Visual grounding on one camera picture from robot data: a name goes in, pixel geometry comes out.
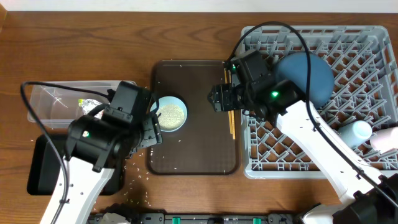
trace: bowl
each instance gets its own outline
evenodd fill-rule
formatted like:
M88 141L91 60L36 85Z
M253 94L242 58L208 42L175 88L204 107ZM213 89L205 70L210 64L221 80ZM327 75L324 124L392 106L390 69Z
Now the bowl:
M177 105L179 108L181 108L182 112L184 113L184 121L182 122L182 124L173 129L173 130L169 130L169 129L162 129L162 126L160 125L160 130L164 131L164 132L173 132L176 131L178 129L180 129L184 124L185 121L187 120L187 116L188 116L188 110L187 110L187 106L185 106L185 103L178 99L177 97L174 96L165 96L159 99L159 109L165 105ZM150 107L150 110L154 110L156 108L156 102Z

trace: green light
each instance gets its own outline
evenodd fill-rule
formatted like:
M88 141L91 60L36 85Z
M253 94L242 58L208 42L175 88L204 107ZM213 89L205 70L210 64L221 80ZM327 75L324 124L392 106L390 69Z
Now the green light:
M277 96L279 95L279 92L277 92L277 91L272 91L272 92L271 92L271 95L272 95L273 97L277 97Z

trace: light blue bowl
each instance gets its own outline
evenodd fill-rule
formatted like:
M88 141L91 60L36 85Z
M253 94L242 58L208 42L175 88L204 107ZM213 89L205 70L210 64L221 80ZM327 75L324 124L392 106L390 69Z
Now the light blue bowl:
M162 127L160 126L160 130L164 131L164 132L173 132L173 131L176 131L176 130L180 129L185 124L185 121L187 120L187 116L188 116L187 106L185 106L185 103L182 100L180 100L180 99L178 99L177 97L174 97L174 96L165 96L165 97L160 98L159 99L159 109L162 106L165 106L165 105L177 105L177 106L179 106L181 108L182 112L184 113L184 121L176 129L163 130ZM152 111L155 108L156 108L156 102L151 106L150 110Z

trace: white wall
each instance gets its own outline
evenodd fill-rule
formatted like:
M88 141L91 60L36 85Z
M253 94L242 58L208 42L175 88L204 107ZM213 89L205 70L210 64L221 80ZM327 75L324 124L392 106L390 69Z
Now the white wall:
M398 0L0 0L8 11L398 12Z

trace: clear plastic container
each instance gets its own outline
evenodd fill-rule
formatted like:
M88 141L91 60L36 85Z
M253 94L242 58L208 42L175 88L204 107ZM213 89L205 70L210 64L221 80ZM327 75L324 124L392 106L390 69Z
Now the clear plastic container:
M116 90L120 81L62 81L47 82L57 85L94 90L107 94L108 89ZM83 115L79 107L79 99L94 99L108 103L107 99L91 93L64 90L49 86L35 85L30 96L30 105L39 116L41 122L49 128L68 128L69 124ZM35 122L28 113L27 119Z

